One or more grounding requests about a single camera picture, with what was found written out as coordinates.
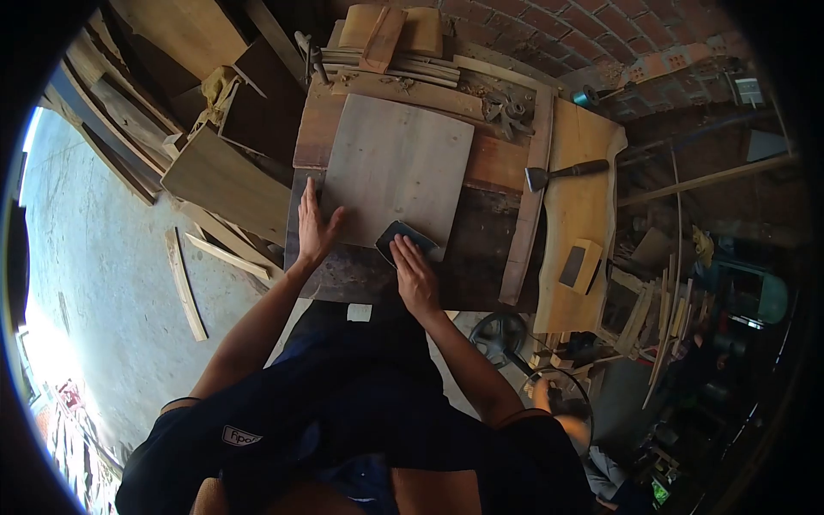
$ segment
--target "left hand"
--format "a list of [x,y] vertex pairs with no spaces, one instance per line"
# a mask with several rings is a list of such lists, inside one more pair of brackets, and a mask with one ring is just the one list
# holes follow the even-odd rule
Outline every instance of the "left hand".
[[346,210],[343,206],[340,206],[332,213],[329,223],[324,223],[321,210],[317,207],[315,180],[311,177],[307,179],[307,187],[303,190],[301,205],[297,208],[300,221],[297,232],[300,241],[300,252],[297,255],[297,260],[302,260],[312,266],[319,265],[335,244],[345,214]]

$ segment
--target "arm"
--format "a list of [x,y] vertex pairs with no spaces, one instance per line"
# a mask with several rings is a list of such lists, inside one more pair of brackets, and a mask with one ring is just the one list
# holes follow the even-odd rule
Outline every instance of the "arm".
[[192,397],[203,399],[231,386],[266,364],[278,342],[297,295],[335,243],[344,220],[338,208],[327,226],[315,197],[315,180],[307,187],[297,210],[300,220],[300,251],[297,261],[260,301],[241,318],[218,346],[194,389]]
[[389,244],[398,266],[398,290],[406,309],[438,346],[449,372],[480,415],[496,426],[523,411],[523,404],[506,379],[455,327],[438,304],[438,281],[421,250],[400,235]]

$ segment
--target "right hand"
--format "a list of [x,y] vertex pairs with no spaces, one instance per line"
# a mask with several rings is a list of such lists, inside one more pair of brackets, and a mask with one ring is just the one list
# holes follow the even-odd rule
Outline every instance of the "right hand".
[[442,312],[438,302],[438,279],[426,262],[424,253],[408,236],[395,234],[389,251],[398,267],[398,293],[406,309],[418,321]]

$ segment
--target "dark wood board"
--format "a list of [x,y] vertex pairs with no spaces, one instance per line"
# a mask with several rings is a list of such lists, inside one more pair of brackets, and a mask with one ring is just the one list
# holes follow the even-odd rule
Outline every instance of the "dark wood board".
[[[297,206],[307,177],[315,177],[323,196],[324,171],[296,169],[289,204],[285,266],[300,249]],[[498,301],[501,276],[515,230],[518,200],[512,196],[461,188],[449,248],[441,263],[433,264],[440,281],[441,307],[459,311],[533,313],[538,302],[538,272],[545,241],[545,217],[540,217],[533,256],[521,296],[515,306]],[[338,244],[309,278],[301,297],[332,302],[379,303],[397,293],[395,270],[376,249]]]

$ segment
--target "hand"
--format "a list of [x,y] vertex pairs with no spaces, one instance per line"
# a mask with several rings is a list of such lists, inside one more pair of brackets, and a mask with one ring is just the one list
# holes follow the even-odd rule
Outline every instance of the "hand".
[[420,247],[408,236],[395,234],[395,240],[389,242],[389,251],[398,267],[398,293],[412,316],[421,321],[442,312],[438,303],[438,280]]
[[303,190],[301,205],[297,208],[297,215],[300,220],[297,232],[300,240],[300,252],[297,255],[297,260],[312,266],[319,265],[334,245],[340,227],[344,222],[345,214],[344,207],[340,206],[332,213],[329,224],[323,223],[321,210],[317,207],[315,180],[311,177],[307,179],[307,187]]

